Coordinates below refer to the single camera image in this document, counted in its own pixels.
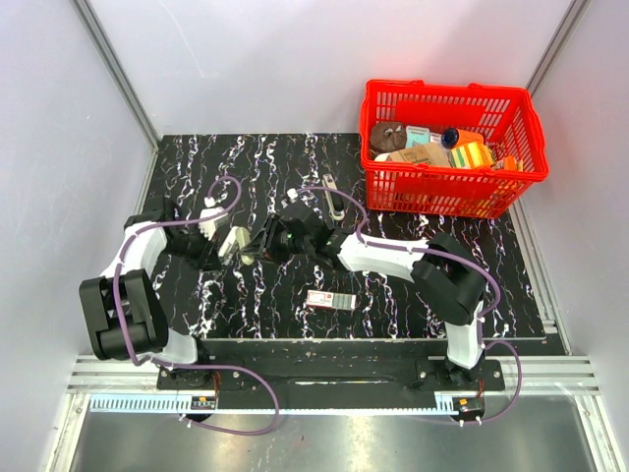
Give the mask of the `cream white stapler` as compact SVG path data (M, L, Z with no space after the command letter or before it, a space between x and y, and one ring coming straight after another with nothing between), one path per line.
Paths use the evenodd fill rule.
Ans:
M231 258L237 255L244 265L251 266L255 262L254 258L244 253L244 249L250 243L251 233L247 228L242 226L232 227L218 251L219 260L226 266Z

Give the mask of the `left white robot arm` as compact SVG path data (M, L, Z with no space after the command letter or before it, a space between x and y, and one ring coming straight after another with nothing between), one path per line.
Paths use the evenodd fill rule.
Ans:
M179 365L179 378L203 388L213 375L200 342L172 329L151 282L160 255L181 258L199 271L222 268L217 229L228 219L213 199L205 201L201 223L182 224L180 208L161 197L124 225L124 241L100 276L81 283L79 294L90 345L100 360L126 361L132 347L139 363Z

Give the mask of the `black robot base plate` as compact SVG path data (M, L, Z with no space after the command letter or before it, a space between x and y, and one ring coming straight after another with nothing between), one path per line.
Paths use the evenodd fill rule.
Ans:
M502 393L500 364L482 360L471 373L446 360L443 340L209 340L208 363L237 371L161 370L160 390L218 388L220 410L262 410L275 404L291 413L365 410L411 413L455 397ZM260 384L266 380L278 399Z

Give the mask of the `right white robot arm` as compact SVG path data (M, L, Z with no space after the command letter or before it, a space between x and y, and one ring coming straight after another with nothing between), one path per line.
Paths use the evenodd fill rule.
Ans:
M377 272L413 283L445 326L446 360L437 378L460 389L481 379L485 354L479 315L486 278L450 235L407 242L368 237L325 223L310 207L295 202L271 214L241 254L277 265L303 255L339 272Z

